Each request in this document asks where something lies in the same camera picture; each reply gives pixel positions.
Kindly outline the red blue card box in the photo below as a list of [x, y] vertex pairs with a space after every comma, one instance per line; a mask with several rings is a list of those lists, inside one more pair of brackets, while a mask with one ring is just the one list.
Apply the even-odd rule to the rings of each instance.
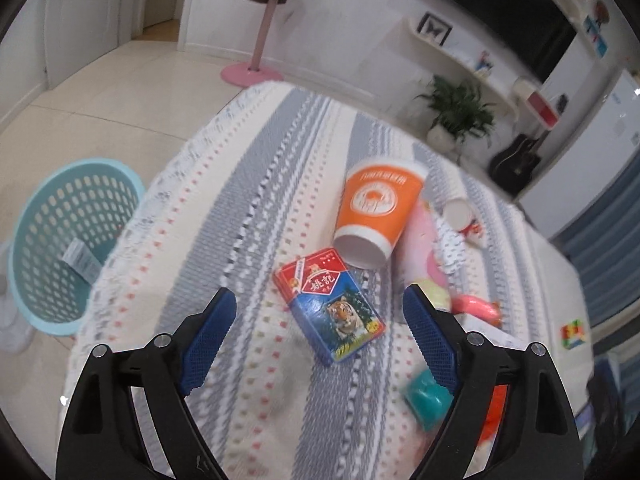
[[281, 266], [273, 283], [319, 361], [341, 363], [385, 332], [385, 323], [333, 248]]

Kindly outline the orange paper cup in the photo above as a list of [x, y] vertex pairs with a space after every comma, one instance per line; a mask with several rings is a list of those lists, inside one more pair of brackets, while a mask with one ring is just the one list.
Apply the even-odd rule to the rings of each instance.
[[333, 247], [350, 266], [385, 266], [428, 176], [420, 162], [371, 157], [346, 176]]

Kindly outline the colourful toy block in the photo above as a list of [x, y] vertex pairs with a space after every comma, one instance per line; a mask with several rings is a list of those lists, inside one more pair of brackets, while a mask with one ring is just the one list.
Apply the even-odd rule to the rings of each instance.
[[587, 342], [585, 325], [580, 318], [561, 327], [561, 342], [565, 350], [572, 350]]

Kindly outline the teal plastic toy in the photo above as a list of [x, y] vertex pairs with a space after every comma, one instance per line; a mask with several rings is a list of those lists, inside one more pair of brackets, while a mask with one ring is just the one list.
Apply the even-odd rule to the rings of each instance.
[[436, 382], [428, 368], [409, 382], [404, 397], [424, 431], [431, 431], [442, 422], [454, 400], [448, 389]]

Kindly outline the white paper in basket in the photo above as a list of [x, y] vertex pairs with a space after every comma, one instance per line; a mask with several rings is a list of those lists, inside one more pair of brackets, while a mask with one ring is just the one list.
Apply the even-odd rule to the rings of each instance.
[[102, 271], [102, 263], [93, 255], [90, 248], [77, 237], [68, 244], [61, 260], [89, 285], [96, 282]]

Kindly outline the light blue plastic basket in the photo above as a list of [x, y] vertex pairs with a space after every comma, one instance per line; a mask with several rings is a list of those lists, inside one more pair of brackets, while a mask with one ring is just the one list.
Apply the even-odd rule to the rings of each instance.
[[91, 284], [63, 261], [74, 240], [103, 264], [144, 195], [128, 166], [88, 158], [44, 180], [18, 218], [8, 280], [21, 314], [36, 330], [72, 336], [84, 316]]

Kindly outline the pink plush toy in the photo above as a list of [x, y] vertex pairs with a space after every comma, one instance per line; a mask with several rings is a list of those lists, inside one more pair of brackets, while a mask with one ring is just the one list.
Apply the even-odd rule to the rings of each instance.
[[396, 246], [395, 270], [402, 286], [419, 286], [435, 309], [470, 314], [499, 327], [501, 313], [496, 302], [452, 289], [454, 276], [465, 264], [466, 250], [486, 247], [483, 223], [474, 206], [472, 208], [474, 222], [468, 232], [461, 234], [450, 228], [441, 211], [420, 198]]

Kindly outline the small white paper cup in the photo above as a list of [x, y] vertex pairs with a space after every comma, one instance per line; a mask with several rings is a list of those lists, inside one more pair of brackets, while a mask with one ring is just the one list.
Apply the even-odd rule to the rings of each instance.
[[442, 218], [450, 228], [464, 234], [469, 231], [475, 219], [472, 205], [466, 199], [464, 190], [454, 188], [442, 204]]

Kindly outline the black guitar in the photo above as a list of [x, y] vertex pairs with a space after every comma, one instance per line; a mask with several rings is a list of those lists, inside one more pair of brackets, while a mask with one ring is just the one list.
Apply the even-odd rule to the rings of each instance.
[[550, 133], [550, 130], [544, 130], [539, 136], [519, 133], [505, 150], [491, 159], [488, 170], [491, 180], [511, 197], [518, 196], [532, 180], [541, 162], [538, 150]]

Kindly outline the potted green plant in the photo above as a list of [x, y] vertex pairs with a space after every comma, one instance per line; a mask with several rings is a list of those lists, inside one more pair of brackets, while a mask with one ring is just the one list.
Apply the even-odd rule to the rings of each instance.
[[437, 153], [457, 152], [469, 138], [491, 145], [495, 113], [492, 104], [483, 100], [479, 84], [468, 80], [454, 84], [444, 76], [434, 75], [416, 100], [434, 115], [426, 142]]

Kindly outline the pink coat stand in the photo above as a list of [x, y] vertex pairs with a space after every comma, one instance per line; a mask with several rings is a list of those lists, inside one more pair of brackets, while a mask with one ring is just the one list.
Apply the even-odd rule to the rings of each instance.
[[273, 15], [278, 7], [278, 1], [268, 0], [266, 4], [250, 62], [232, 64], [221, 71], [220, 76], [227, 84], [248, 88], [265, 81], [283, 80], [280, 72], [268, 66], [262, 66], [262, 55], [264, 54]]

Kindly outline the white door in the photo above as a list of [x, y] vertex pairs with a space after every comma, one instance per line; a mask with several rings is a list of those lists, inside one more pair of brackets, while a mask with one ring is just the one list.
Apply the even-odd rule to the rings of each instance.
[[54, 89], [117, 47], [120, 0], [47, 0], [44, 55]]

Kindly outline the framed butterfly picture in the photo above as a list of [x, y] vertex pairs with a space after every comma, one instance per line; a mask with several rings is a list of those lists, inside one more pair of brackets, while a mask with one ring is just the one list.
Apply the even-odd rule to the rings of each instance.
[[451, 25], [430, 12], [426, 12], [416, 26], [416, 32], [421, 37], [438, 46], [442, 46], [446, 42], [451, 31]]

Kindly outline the black television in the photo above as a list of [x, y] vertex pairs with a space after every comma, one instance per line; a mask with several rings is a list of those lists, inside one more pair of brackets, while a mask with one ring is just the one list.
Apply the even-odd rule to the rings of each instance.
[[576, 37], [553, 0], [450, 0], [485, 25], [544, 82]]

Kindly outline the curved white wall shelf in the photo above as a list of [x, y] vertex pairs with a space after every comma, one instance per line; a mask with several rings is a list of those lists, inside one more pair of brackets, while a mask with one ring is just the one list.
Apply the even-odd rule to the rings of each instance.
[[411, 21], [410, 18], [403, 18], [401, 23], [414, 42], [420, 44], [425, 51], [430, 52], [430, 57], [436, 60], [438, 66], [444, 66], [444, 71], [450, 73], [450, 78], [458, 77], [474, 81], [480, 86], [484, 98], [488, 99], [502, 116], [511, 116], [514, 122], [520, 118], [518, 104], [512, 99], [510, 92], [506, 91], [501, 84], [497, 84], [494, 78], [481, 75], [474, 70], [470, 63], [420, 35], [416, 31], [418, 24]]

